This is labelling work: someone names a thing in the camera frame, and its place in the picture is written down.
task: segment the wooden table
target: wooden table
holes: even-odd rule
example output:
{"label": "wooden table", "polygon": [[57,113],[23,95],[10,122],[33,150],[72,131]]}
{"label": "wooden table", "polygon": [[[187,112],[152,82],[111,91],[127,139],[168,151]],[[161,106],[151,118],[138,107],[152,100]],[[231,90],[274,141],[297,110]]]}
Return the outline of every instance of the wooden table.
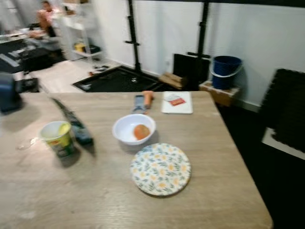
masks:
{"label": "wooden table", "polygon": [[155,95],[150,116],[158,131],[147,144],[173,144],[192,163],[190,183],[170,198],[150,197],[135,186],[129,166],[143,146],[125,146],[112,136],[112,125],[130,113],[135,93],[54,96],[87,125],[96,153],[81,149],[79,158],[73,157],[78,160],[69,165],[41,141],[15,150],[24,140],[36,137],[46,123],[64,120],[46,95],[24,94],[25,108],[2,119],[0,228],[272,227],[268,210],[208,93],[193,93],[193,115],[162,114],[162,93]]}

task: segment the black foam mat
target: black foam mat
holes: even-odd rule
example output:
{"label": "black foam mat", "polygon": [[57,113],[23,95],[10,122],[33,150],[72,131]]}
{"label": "black foam mat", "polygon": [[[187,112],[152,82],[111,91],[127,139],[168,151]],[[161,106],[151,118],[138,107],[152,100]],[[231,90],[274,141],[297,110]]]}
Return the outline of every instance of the black foam mat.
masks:
{"label": "black foam mat", "polygon": [[275,129],[289,103],[290,94],[301,84],[305,84],[305,73],[277,70],[260,109],[260,115],[267,127]]}
{"label": "black foam mat", "polygon": [[305,153],[305,84],[290,93],[275,127],[274,139]]}

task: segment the orange fruit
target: orange fruit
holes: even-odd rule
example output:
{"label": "orange fruit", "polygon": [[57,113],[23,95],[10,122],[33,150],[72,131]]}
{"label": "orange fruit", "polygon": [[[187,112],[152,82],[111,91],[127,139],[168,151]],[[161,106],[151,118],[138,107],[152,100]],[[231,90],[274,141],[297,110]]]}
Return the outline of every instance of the orange fruit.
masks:
{"label": "orange fruit", "polygon": [[146,126],[137,125],[135,127],[133,133],[137,140],[142,140],[142,139],[146,138],[151,132]]}

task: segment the white floor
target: white floor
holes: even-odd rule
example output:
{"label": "white floor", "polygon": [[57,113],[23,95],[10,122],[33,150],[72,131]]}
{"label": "white floor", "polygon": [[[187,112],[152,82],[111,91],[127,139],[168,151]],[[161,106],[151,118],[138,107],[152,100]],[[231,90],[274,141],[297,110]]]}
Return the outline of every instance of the white floor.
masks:
{"label": "white floor", "polygon": [[[110,68],[119,66],[115,62],[105,62],[99,65],[107,65]],[[82,90],[72,84],[89,77],[92,66],[85,60],[63,61],[51,68],[31,72],[33,77],[39,78],[40,85],[49,93],[83,93]],[[20,80],[22,74],[16,73],[15,79]]]}
{"label": "white floor", "polygon": [[276,148],[276,149],[279,149],[283,152],[286,152],[288,154],[291,154],[293,156],[296,156],[300,159],[303,159],[305,160],[305,153],[301,152],[301,151],[298,151],[296,149],[293,149],[283,143],[280,143],[276,140],[273,139],[272,135],[274,134],[274,130],[273,129],[270,129],[270,128],[267,128],[266,129],[266,132],[265,132],[265,136],[263,138],[263,143],[268,145],[268,146],[271,146],[273,148]]}

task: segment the wooden stool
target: wooden stool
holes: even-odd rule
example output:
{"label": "wooden stool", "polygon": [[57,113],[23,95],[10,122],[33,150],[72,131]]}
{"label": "wooden stool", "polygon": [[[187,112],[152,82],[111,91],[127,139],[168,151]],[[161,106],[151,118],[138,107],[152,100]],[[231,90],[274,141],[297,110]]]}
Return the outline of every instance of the wooden stool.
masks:
{"label": "wooden stool", "polygon": [[240,92],[240,88],[234,87],[230,90],[220,90],[213,88],[212,81],[205,81],[199,85],[200,91],[209,92],[215,103],[223,106],[231,106],[235,96]]}

